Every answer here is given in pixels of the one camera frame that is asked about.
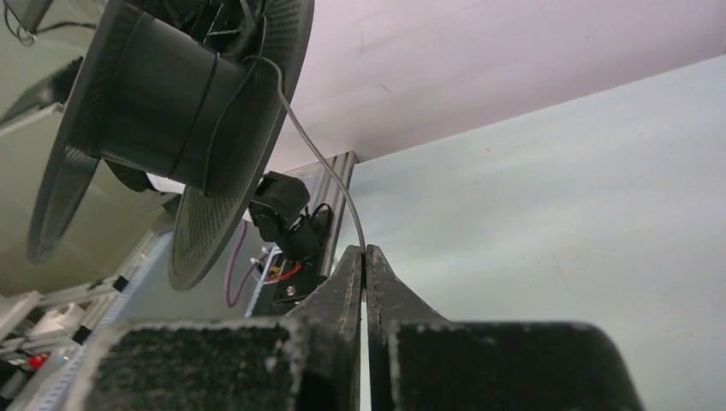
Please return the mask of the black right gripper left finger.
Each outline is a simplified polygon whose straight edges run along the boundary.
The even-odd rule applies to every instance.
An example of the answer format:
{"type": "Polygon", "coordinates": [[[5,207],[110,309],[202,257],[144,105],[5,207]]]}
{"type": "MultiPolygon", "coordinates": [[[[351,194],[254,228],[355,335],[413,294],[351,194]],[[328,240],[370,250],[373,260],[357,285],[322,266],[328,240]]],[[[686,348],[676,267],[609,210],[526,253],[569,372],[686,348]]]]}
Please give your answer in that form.
{"type": "Polygon", "coordinates": [[[66,410],[356,410],[363,253],[282,316],[125,321],[89,346],[66,410]]]}

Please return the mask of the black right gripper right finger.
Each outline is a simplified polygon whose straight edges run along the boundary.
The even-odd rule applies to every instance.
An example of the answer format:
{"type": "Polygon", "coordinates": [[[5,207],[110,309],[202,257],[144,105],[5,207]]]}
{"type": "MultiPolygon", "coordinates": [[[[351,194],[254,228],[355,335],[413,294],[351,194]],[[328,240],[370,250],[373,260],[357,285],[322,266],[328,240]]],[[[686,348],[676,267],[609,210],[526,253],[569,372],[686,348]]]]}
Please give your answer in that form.
{"type": "Polygon", "coordinates": [[[375,410],[640,410],[613,341],[577,321],[454,321],[366,250],[375,410]]]}

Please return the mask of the black cable spool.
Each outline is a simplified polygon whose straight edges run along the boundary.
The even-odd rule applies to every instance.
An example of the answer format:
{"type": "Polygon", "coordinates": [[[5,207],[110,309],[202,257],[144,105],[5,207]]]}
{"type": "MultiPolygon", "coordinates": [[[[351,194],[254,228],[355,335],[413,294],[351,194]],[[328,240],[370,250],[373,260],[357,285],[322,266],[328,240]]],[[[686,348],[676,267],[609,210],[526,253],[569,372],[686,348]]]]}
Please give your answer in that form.
{"type": "Polygon", "coordinates": [[[131,1],[108,2],[80,65],[43,174],[26,258],[43,264],[98,164],[180,182],[170,285],[211,270],[250,204],[306,56],[311,1],[261,1],[252,32],[216,51],[131,1]]]}

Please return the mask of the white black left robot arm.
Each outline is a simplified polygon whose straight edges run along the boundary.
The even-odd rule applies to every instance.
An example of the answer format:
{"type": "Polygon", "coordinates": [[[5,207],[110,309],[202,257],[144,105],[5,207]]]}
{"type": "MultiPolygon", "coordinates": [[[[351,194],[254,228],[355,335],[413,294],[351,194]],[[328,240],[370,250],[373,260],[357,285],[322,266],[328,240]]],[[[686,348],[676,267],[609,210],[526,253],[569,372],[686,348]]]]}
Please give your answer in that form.
{"type": "MultiPolygon", "coordinates": [[[[176,215],[183,184],[113,162],[107,165],[127,188],[159,193],[161,200],[152,206],[163,207],[172,217],[176,215]]],[[[278,245],[286,259],[307,261],[323,252],[333,217],[333,211],[323,211],[321,205],[309,211],[310,199],[301,179],[270,171],[254,191],[244,219],[258,228],[264,241],[278,245]]]]}

